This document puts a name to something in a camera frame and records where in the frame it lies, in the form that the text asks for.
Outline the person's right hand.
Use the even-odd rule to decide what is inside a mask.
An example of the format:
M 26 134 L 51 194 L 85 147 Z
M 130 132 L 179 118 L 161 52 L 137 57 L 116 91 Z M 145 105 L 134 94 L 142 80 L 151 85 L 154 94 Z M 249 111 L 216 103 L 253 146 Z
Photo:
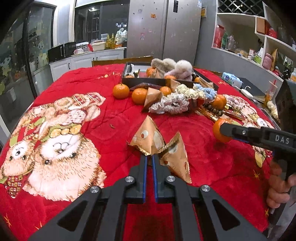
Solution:
M 290 200 L 288 191 L 295 186 L 295 174 L 289 176 L 288 180 L 282 180 L 280 174 L 282 169 L 280 165 L 274 161 L 270 163 L 269 190 L 267 194 L 267 205 L 270 208 L 279 208 L 282 203 Z

